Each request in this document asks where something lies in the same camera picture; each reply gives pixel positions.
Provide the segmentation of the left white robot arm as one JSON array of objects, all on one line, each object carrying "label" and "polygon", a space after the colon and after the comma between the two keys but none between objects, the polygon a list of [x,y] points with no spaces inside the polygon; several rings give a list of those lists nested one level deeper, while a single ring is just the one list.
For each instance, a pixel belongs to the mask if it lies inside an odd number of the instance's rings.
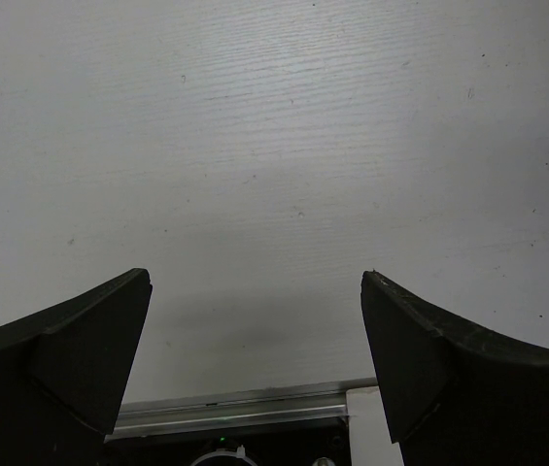
[{"label": "left white robot arm", "polygon": [[[337,388],[122,413],[152,295],[130,270],[0,326],[0,465],[348,465]],[[368,271],[361,311],[406,465],[549,465],[549,349]]]}]

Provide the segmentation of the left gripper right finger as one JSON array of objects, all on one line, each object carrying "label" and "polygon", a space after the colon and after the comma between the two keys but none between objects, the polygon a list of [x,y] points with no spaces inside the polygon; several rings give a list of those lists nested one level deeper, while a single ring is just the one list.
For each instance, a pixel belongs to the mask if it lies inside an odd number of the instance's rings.
[{"label": "left gripper right finger", "polygon": [[407,465],[549,465],[549,349],[439,308],[384,275],[361,311],[392,441]]}]

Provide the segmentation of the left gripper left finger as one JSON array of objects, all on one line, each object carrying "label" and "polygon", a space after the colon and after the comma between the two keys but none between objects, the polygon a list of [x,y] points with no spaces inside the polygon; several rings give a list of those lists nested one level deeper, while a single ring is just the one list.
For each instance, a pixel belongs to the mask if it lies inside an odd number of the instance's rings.
[{"label": "left gripper left finger", "polygon": [[0,326],[0,465],[94,465],[118,419],[153,287],[131,269]]}]

